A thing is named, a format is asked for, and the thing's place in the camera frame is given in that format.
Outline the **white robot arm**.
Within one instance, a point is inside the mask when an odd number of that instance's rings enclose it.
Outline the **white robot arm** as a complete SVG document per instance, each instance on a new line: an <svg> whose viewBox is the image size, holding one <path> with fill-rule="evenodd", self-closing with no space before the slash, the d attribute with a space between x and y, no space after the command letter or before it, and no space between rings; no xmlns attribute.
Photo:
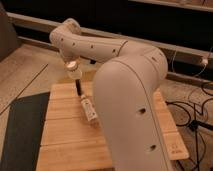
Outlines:
<svg viewBox="0 0 213 171"><path fill-rule="evenodd" d="M49 39L65 61L82 56L102 64L93 99L115 171L173 171L153 102L168 71L163 52L145 43L83 36L73 19Z"/></svg>

